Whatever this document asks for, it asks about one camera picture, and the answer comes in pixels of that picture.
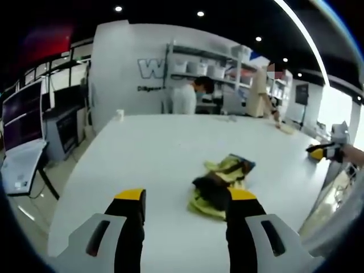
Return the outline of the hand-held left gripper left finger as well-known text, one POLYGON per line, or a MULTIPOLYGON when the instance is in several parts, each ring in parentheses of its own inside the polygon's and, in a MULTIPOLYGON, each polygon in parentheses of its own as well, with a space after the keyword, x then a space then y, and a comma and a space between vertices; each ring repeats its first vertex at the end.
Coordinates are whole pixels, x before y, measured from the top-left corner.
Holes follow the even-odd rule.
POLYGON ((71 233, 56 272, 140 272, 146 190, 125 190, 71 233))

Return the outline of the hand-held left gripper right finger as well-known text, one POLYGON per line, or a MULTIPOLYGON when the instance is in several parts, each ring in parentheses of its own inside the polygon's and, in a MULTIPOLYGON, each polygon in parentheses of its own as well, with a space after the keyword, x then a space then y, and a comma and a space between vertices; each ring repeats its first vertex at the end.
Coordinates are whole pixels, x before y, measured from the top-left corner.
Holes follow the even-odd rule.
POLYGON ((226 240, 230 272, 314 272, 318 258, 275 214, 266 214, 251 192, 229 188, 226 240))

